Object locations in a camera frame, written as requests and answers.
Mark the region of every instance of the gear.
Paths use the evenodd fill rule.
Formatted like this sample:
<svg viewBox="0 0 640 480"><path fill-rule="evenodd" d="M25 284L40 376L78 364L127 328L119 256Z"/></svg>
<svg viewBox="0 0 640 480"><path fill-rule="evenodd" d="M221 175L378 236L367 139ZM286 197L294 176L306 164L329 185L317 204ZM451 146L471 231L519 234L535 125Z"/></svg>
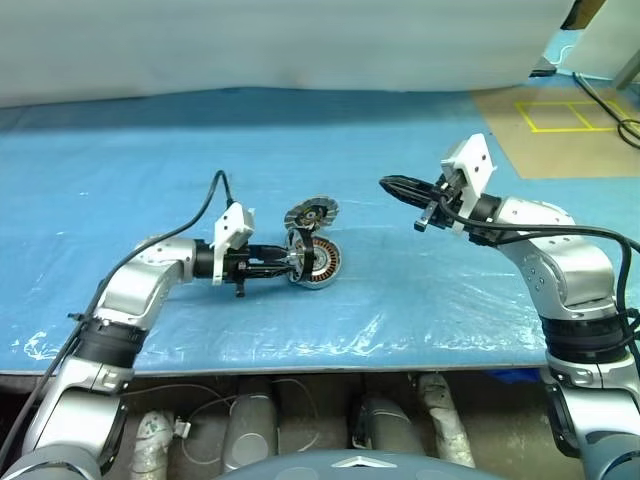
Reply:
<svg viewBox="0 0 640 480"><path fill-rule="evenodd" d="M318 195L289 210L284 217L284 226L287 230L298 227L314 232L331 225L338 212L338 202L326 195Z"/></svg>

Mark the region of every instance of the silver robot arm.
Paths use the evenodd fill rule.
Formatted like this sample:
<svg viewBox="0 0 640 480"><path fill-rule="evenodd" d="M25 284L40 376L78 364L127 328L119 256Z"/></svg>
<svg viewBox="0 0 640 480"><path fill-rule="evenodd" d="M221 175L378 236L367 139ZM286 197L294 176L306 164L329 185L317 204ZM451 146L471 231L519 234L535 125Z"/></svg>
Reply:
<svg viewBox="0 0 640 480"><path fill-rule="evenodd" d="M196 242L174 237L116 272L4 479L58 478L60 469L69 479L101 478L118 452L127 413L120 394L133 379L136 355L171 287L193 279L195 261Z"/></svg>
<svg viewBox="0 0 640 480"><path fill-rule="evenodd" d="M29 426L22 457L4 480L98 480L113 463L126 420L121 394L134 361L171 287L195 277L213 285L290 274L306 280L313 264L311 234L297 228L286 247L248 245L253 212L237 202L215 224L213 244L170 237L141 251L105 286L74 350L63 360ZM259 263L252 264L250 259Z"/></svg>
<svg viewBox="0 0 640 480"><path fill-rule="evenodd" d="M589 480L640 478L640 378L624 342L610 260L575 234L525 238L528 231L517 228L478 228L479 222L574 225L556 206L484 194L494 167L482 135L454 148L442 170L434 185L399 175L380 183L424 209L416 230L430 224L466 231L472 242L495 246L517 266L547 343L543 379L556 445L582 459ZM473 228L468 220L476 222Z"/></svg>

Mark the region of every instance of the cable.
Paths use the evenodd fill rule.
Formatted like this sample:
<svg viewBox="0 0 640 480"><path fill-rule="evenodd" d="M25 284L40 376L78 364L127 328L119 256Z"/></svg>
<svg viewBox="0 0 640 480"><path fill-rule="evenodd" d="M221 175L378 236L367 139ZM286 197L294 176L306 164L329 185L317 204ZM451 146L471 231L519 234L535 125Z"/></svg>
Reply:
<svg viewBox="0 0 640 480"><path fill-rule="evenodd" d="M295 385L298 385L302 389L304 394L307 396L307 400L309 400L309 405L311 406L311 411L313 412L313 419L316 424L316 433L311 439L311 441L309 441L309 443L307 443L306 445L298 449L298 452L305 452L309 450L320 439L320 430L318 429L318 421L319 421L318 407L316 403L313 401L313 397L311 396L309 389L305 386L304 383L302 383L300 380L296 380L295 378L281 378L278 380L274 380L271 383L274 383L274 384L275 383L293 383Z"/></svg>
<svg viewBox="0 0 640 480"><path fill-rule="evenodd" d="M311 447L313 447L316 442L320 439L320 431L318 429L318 421L319 421L319 414L318 414L318 407L316 405L316 403L313 401L313 397L311 396L311 392L309 392L309 389L306 387L306 385L304 383L302 383L300 380L296 380L295 378L280 378L277 380L274 380L271 382L272 384L278 384L278 383L293 383L295 385L297 385L298 387L300 387L302 389L302 391L304 392L305 396L307 397L307 400L309 400L309 406L311 407L311 411L313 413L313 419L314 422L316 424L316 433L313 435L313 438L306 443L304 446L300 447L297 452L305 452L307 450L309 450ZM235 399L237 398L237 395L232 395L230 397L223 397L223 398L217 398L216 400L213 400L211 402L207 402L201 406L199 406L198 408L196 408L191 415L189 415L189 417L187 418L187 422L191 422L193 420L193 418L200 413L202 410L205 410L206 408L212 407L213 405L217 405L219 403L225 402L228 404L229 400ZM196 458L194 458L189 451L187 450L187 446L186 443L184 441L184 439L181 440L180 442L180 448L182 449L182 453L185 456L185 458L187 460L189 460L191 463L193 463L194 465L200 465L200 466L207 466L207 465L212 465L214 463L217 463L220 461L220 457L214 457L210 460L198 460Z"/></svg>
<svg viewBox="0 0 640 480"><path fill-rule="evenodd" d="M564 52L566 52L570 48L573 48L573 45L565 45L564 47L562 47L562 50L560 50L560 55L558 57L558 61L557 62L549 62L549 63L551 65L555 65L556 67L558 65L560 65L562 63L562 60L564 60Z"/></svg>
<svg viewBox="0 0 640 480"><path fill-rule="evenodd" d="M78 335L80 334L80 331L82 330L82 328L83 328L83 325L81 323L76 324L73 331L71 332L71 335L69 335L69 337L67 338L67 341L62 345L62 347L58 351L58 354L53 359L51 364L49 364L49 367L47 368L47 370L44 372L44 375L42 378L45 380L40 380L36 384L31 394L29 394L29 396L27 397L27 400L25 401L22 409L20 410L20 412L18 412L16 419L13 421L13 424L11 425L9 432L5 437L5 441L2 444L2 448L0 448L0 474L4 472L4 464L7 460L7 456L9 455L9 452L11 451L11 446L13 445L13 442L15 441L15 438L18 435L20 428L22 427L22 424L27 418L27 415L29 414L29 410L31 410L31 406L36 402L36 400L38 399L38 396L40 395L40 392L42 392L42 389L46 385L47 383L46 379L50 378L51 375L53 375L53 372L55 371L56 368L58 368L58 365L60 364L60 362L62 362L62 360L66 356L66 353L70 351L72 348L75 348L78 340Z"/></svg>
<svg viewBox="0 0 640 480"><path fill-rule="evenodd" d="M627 305L625 299L625 293L627 289L627 280L629 278L629 272L631 270L631 248L638 251L640 245L635 240L631 240L624 235L608 230L605 228L589 227L584 225L527 225L527 224L500 224L491 222L482 222L479 220L472 220L462 217L454 212L449 206L448 199L445 195L440 197L439 206L445 215L452 218L456 222L473 228L481 228L486 230L496 230L503 232L536 232L527 235L518 236L515 238L509 238L505 240L498 240L496 245L506 245L508 243L521 242L532 238L551 237L556 235L586 235L592 237L603 237L611 240L615 240L620 244L622 249L622 261L620 262L620 273L618 274L618 281L616 284L616 303L618 307L618 313L627 312ZM633 332L629 331L629 322L627 319L621 318L623 335L625 338L631 340L627 343L631 354L636 362L636 369L640 375L640 350L635 341L633 341Z"/></svg>
<svg viewBox="0 0 640 480"><path fill-rule="evenodd" d="M189 418L187 418L187 422L191 422L191 420L193 420L193 417L195 417L198 413L200 413L202 410L212 407L214 405L217 405L219 403L225 402L227 403L229 400L233 400L234 398L236 398L237 395L231 395L229 397L223 397L223 398L217 398L215 400L212 400L211 402L207 402L204 405L200 405L198 408L196 408L191 415L189 415ZM185 458L187 460L189 460L191 463L193 463L194 465L212 465L216 462L220 461L220 457L216 457L216 458L212 458L211 460L196 460L195 458L193 458L191 456L191 454L187 451L187 446L184 442L184 438L180 441L180 448L182 449L182 454L185 456Z"/></svg>
<svg viewBox="0 0 640 480"><path fill-rule="evenodd" d="M573 80L582 90L585 91L595 102L600 105L605 112L616 121L616 129L622 140L631 145L633 148L640 149L640 121L633 118L622 118L618 112L607 105L600 95L593 89L591 85L580 74L573 72Z"/></svg>
<svg viewBox="0 0 640 480"><path fill-rule="evenodd" d="M213 176L213 179L211 180L211 183L209 185L209 191L207 192L207 195L205 196L205 199L202 202L202 206L200 207L198 212L193 216L193 218L191 218L191 220L189 220L184 225L181 225L180 227L175 228L174 230L171 230L170 232L164 233L164 234L162 234L162 235L160 235L158 237L153 237L153 238L143 242L140 246L138 246L131 253L126 255L122 260L120 260L116 264L116 266L113 267L111 269L111 271L109 271L109 273L98 284L98 288L96 289L95 293L93 294L93 297L91 297L91 300L89 301L89 305L87 306L87 309L85 310L84 314L81 316L80 321L78 322L76 327L73 329L73 331L71 332L71 334L67 338L67 341L60 348L60 351L58 352L56 357L53 359L53 361L51 362L51 364L49 365L47 370L44 372L44 375L40 378L40 380L36 384L33 392L31 392L31 395L29 395L29 397L27 398L26 402L22 406L22 409L18 413L18 416L16 417L16 419L13 422L13 424L11 425L11 429L9 430L9 433L5 437L5 440L4 440L3 444L2 444L2 448L0 448L0 472L4 472L4 465L5 465L5 462L7 460L7 456L9 455L9 450L11 449L11 446L15 442L15 439L16 439L16 436L18 434L18 431L20 430L20 427L24 423L24 421L25 421L25 419L26 419L26 417L27 417L27 415L29 413L29 410L34 405L35 401L37 400L38 395L40 395L40 392L42 391L42 389L46 385L46 383L49 380L49 378L53 375L53 372L58 367L60 362L62 362L62 360L64 360L64 358L69 354L69 352L71 352L73 350L73 348L75 348L76 342L77 342L78 337L80 336L80 333L82 332L82 330L83 330L86 322L88 321L88 319L90 319L92 317L93 311L96 309L96 307L98 305L98 302L100 301L100 298L102 297L102 294L106 290L107 286L109 285L109 282L111 281L113 276L116 274L116 272L123 265L128 263L130 260L132 260L136 256L140 255L140 253L142 253L147 248L149 248L149 247L151 247L151 246L153 246L153 245L155 245L157 243L160 243L160 242L166 240L167 238L174 237L174 236L184 232L185 230L191 228L193 225L195 225L198 222L198 220L200 220L202 218L202 216L204 215L204 213L207 211L207 208L209 208L209 204L211 203L211 200L213 199L213 196L214 196L215 191L216 191L216 187L218 186L218 182L220 181L221 178L222 178L222 181L224 183L225 193L226 193L226 196L227 196L227 207L230 206L233 203L233 198L231 196L231 189L229 188L229 182L227 180L227 175L224 173L224 171L218 170L215 173L215 175Z"/></svg>
<svg viewBox="0 0 640 480"><path fill-rule="evenodd" d="M158 385L157 387L150 387L150 388L144 388L142 390L134 390L132 392L126 392L126 393L123 393L121 396L132 397L134 395L143 395L145 393L156 392L158 390L166 390L166 389L172 389L172 388L196 388L196 389L200 389L205 392L211 393L219 399L224 398L222 395L216 392L213 388L209 388L205 385L200 385L198 383L172 383L169 385ZM231 406L231 404L228 401L225 401L225 403L227 404L227 406Z"/></svg>

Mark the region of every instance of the black wire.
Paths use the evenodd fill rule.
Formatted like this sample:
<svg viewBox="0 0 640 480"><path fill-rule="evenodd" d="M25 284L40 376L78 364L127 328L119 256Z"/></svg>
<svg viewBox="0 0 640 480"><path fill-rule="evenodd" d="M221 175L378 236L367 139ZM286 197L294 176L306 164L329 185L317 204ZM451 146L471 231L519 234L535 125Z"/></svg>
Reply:
<svg viewBox="0 0 640 480"><path fill-rule="evenodd" d="M55 371L55 369L58 367L60 362L66 356L66 353L75 347L78 340L78 335L82 331L82 328L83 328L82 323L78 322L75 328L73 329L73 331L71 332L71 335L69 335L66 342L62 345L62 347L58 351L58 354L55 356L51 364L49 364L49 367L44 372L42 379L38 381L38 383L36 384L31 394L29 394L29 396L27 397L27 400L25 401L24 406L22 407L20 412L18 412L16 419L13 421L13 424L11 425L9 432L5 437L5 440L2 444L2 448L0 448L0 474L4 473L4 464L7 460L7 456L11 451L11 446L13 445L13 442L16 436L18 435L20 428L22 427L22 424L24 423L25 419L27 418L27 415L29 414L29 410L31 409L35 401L38 399L38 396L40 395L40 392L42 392L42 389L46 385L47 380L51 377L51 375L53 375L53 372Z"/></svg>
<svg viewBox="0 0 640 480"><path fill-rule="evenodd" d="M617 241L622 248L622 261L620 262L620 273L618 274L618 281L616 283L616 303L618 313L627 312L625 293L627 289L627 280L629 278L629 272L631 270L631 244L633 243L634 249L637 251L640 245L624 235L614 232L613 230L607 230L605 228L588 227L583 225L526 225L526 224L501 224L482 222L479 220L471 220L469 218L462 217L454 212L446 196L440 197L439 206L442 212L448 217L452 218L456 222L473 228L481 228L486 230L496 230L503 232L536 232L527 235L518 236L515 238L509 238L505 240L498 240L494 242L496 245L506 245L508 243L521 242L532 238L552 237L556 235L586 235L592 237L603 237ZM628 320L621 315L623 336L627 339L626 345L629 347L631 354L636 362L636 369L640 375L640 350L636 345L634 339L634 332L630 331Z"/></svg>
<svg viewBox="0 0 640 480"><path fill-rule="evenodd" d="M640 130L635 130L633 125L640 127L640 121L633 118L622 118L618 112L612 109L586 82L582 75L573 72L573 81L578 84L584 92L589 95L595 102L600 105L605 112L616 121L616 130L622 140L631 145L633 148L640 149Z"/></svg>
<svg viewBox="0 0 640 480"><path fill-rule="evenodd" d="M98 288L93 294L93 297L91 297L91 300L89 301L89 305L87 306L87 309L85 310L84 315L81 317L81 320L77 323L77 325L75 326L75 328L73 329L69 337L67 338L67 341L64 343L64 345L62 345L58 354L53 359L53 361L51 362L47 370L44 372L43 376L40 378L40 380L36 384L35 388L27 398L26 402L22 406L22 409L20 410L16 419L11 425L11 429L9 430L9 433L7 433L7 436L5 437L5 440L2 444L2 448L0 448L0 472L3 472L4 470L4 465L6 463L7 456L9 455L9 451L11 450L11 446L15 442L16 436L18 435L18 432L22 427L22 424L24 423L29 413L29 410L36 402L38 396L40 395L40 392L46 385L49 378L51 378L51 376L53 375L53 372L58 367L60 362L62 362L62 360L64 360L64 358L69 354L69 352L73 351L73 349L77 345L77 341L80 336L80 333L84 329L86 322L89 319L91 319L93 315L93 311L96 309L98 302L102 297L102 294L106 290L107 286L109 285L109 282L111 281L113 276L116 274L116 272L126 263L131 261L133 258L140 255L147 248L152 247L153 245L159 242L162 242L168 238L174 237L184 232L185 230L188 230L193 225L195 225L202 218L204 213L207 211L207 208L209 208L209 204L213 199L213 196L216 192L216 187L218 186L218 182L220 181L221 178L224 183L224 189L227 196L227 207L229 207L233 203L233 197L231 196L231 189L229 188L227 175L224 173L224 171L218 170L216 174L213 176L213 179L211 180L211 183L209 185L209 191L207 192L207 195L205 196L205 199L202 202L202 206L200 207L198 212L193 216L193 218L191 218L191 220L179 226L178 228L171 230L170 232L164 233L157 237L153 237L143 242L135 250L133 250L131 253L126 255L122 260L120 260L116 264L116 266L113 267L109 271L109 273L102 279L102 281L98 285Z"/></svg>

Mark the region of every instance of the blue plastic sheet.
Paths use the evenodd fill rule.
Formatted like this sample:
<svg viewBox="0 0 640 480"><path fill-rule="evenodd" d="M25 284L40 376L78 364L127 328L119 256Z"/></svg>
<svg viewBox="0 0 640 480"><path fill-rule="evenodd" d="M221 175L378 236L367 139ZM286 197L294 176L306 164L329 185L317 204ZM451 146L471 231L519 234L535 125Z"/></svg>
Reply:
<svg viewBox="0 0 640 480"><path fill-rule="evenodd" d="M140 371L542 364L516 268L451 232L415 232L420 212L378 186L389 174L435 180L474 133L498 166L489 193L640 236L638 179L521 180L466 93L241 89L0 110L0 370L44 370L72 328L66 314L137 242L190 218L218 168L256 208L253 243L282 244L289 208L335 198L326 234L343 251L340 277L320 291L248 281L244 299L204 280L176 287ZM222 203L187 236L210 240Z"/></svg>

